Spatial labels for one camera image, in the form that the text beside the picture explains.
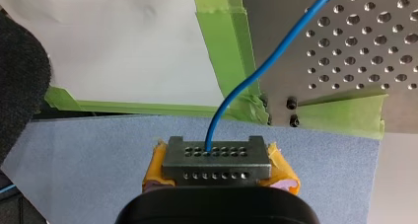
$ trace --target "gray mat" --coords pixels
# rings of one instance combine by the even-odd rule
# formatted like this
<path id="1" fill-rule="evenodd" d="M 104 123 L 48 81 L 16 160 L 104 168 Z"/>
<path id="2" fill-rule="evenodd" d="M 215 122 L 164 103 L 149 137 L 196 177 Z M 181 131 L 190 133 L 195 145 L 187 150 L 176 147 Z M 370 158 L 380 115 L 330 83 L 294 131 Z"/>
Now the gray mat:
<path id="1" fill-rule="evenodd" d="M 32 122 L 3 171 L 52 224 L 113 223 L 141 192 L 153 146 L 203 140 L 207 118 L 124 116 Z M 379 141 L 227 121 L 215 140 L 277 141 L 322 224 L 366 224 Z"/>

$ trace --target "metal plate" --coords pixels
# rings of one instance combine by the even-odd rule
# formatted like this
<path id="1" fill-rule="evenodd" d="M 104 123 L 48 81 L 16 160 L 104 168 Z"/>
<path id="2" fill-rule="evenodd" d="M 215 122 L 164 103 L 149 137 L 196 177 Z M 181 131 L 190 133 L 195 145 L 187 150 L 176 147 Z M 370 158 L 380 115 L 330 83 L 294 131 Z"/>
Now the metal plate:
<path id="1" fill-rule="evenodd" d="M 209 153 L 204 152 L 204 142 L 171 137 L 163 164 L 164 177 L 178 186 L 250 186 L 268 179 L 270 172 L 260 136 L 251 136 L 248 142 L 213 142 Z"/>
<path id="2" fill-rule="evenodd" d="M 258 66 L 314 1 L 244 0 Z M 417 15 L 418 0 L 330 0 L 261 79 L 273 124 L 289 125 L 290 96 L 305 102 L 378 88 L 389 94 L 386 130 L 418 132 Z"/>

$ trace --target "blue wire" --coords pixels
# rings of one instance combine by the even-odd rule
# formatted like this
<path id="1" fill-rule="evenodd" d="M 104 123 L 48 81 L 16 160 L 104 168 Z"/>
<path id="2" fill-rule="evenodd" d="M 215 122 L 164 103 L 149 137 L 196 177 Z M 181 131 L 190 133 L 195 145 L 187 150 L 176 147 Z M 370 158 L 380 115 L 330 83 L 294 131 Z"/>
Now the blue wire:
<path id="1" fill-rule="evenodd" d="M 7 192 L 14 187 L 16 187 L 16 186 L 15 185 L 9 185 L 8 187 L 3 187 L 2 189 L 0 189 L 0 194 L 3 193 L 3 192 Z"/>
<path id="2" fill-rule="evenodd" d="M 236 98 L 240 92 L 242 92 L 246 87 L 255 82 L 262 74 L 264 74 L 280 56 L 286 51 L 292 41 L 298 36 L 301 30 L 307 25 L 308 22 L 316 15 L 316 13 L 328 2 L 328 0 L 317 0 L 307 13 L 299 20 L 299 22 L 289 31 L 286 37 L 280 42 L 274 52 L 267 58 L 267 60 L 255 70 L 248 78 L 243 80 L 224 100 L 223 103 L 218 107 L 218 110 L 213 115 L 212 121 L 210 122 L 208 131 L 206 133 L 205 139 L 205 150 L 210 152 L 212 150 L 212 138 L 216 126 L 218 125 L 219 120 L 224 114 L 225 110 L 228 108 L 228 105 Z"/>

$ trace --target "black foam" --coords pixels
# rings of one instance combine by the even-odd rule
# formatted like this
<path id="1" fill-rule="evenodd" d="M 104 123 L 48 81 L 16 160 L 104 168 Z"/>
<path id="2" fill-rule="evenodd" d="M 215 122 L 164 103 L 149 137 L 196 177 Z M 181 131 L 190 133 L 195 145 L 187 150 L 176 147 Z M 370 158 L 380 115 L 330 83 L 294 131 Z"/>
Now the black foam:
<path id="1" fill-rule="evenodd" d="M 50 64 L 40 42 L 0 14 L 0 165 L 45 95 Z"/>

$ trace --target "white paper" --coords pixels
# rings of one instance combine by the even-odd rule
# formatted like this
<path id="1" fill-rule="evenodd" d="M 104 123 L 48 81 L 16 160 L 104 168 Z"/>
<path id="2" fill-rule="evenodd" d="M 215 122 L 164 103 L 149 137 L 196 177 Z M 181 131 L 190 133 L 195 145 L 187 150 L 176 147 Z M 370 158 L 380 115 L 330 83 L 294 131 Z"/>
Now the white paper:
<path id="1" fill-rule="evenodd" d="M 219 106 L 194 0 L 0 0 L 76 100 Z"/>

